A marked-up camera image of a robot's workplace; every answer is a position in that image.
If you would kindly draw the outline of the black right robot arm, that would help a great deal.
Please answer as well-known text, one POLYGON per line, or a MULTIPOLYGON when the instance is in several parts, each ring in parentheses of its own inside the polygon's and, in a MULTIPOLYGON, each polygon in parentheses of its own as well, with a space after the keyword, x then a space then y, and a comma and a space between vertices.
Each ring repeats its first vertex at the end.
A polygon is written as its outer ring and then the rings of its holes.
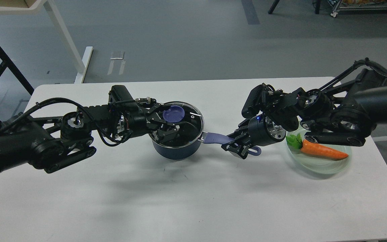
POLYGON ((365 58, 309 91, 260 84, 249 93, 242 116, 221 146, 242 159, 255 147, 283 141, 299 126, 314 144, 361 147, 378 123, 387 123, 387 69, 365 58))

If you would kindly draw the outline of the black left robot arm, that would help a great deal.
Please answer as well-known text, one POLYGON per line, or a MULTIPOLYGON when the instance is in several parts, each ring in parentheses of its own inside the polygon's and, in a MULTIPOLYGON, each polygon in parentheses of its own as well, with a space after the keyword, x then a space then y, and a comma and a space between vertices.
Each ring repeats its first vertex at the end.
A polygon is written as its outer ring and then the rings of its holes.
POLYGON ((166 118, 170 111, 154 98, 132 98, 123 85, 112 86, 106 105, 49 98, 1 124, 0 173, 26 163, 53 173, 89 158, 96 153, 94 130, 108 147, 147 134, 159 142, 177 139, 187 121, 166 118))

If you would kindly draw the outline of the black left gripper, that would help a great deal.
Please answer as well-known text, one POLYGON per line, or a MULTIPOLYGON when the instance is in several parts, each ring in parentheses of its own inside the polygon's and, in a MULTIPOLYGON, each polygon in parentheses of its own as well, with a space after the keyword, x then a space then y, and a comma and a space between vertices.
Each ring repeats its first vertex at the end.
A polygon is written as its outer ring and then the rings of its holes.
POLYGON ((184 146, 189 143, 189 128, 186 121, 170 122, 163 112, 171 105, 157 103, 154 98, 115 99, 114 110, 119 115, 114 128, 114 137, 121 140, 149 134, 161 146, 184 146))

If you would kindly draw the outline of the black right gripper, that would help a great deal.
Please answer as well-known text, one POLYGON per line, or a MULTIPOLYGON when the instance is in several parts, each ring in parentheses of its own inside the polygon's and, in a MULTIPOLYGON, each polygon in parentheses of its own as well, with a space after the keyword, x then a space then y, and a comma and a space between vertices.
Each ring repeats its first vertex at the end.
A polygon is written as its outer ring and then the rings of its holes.
POLYGON ((276 144, 285 139, 286 131, 275 124, 269 117, 258 115, 251 118, 249 121, 242 121, 238 124, 238 129, 224 136, 221 141, 221 148, 224 151, 231 153, 233 156, 246 159, 249 155, 258 156, 258 147, 265 147, 276 144), (249 137, 251 144, 237 144, 234 138, 249 137))

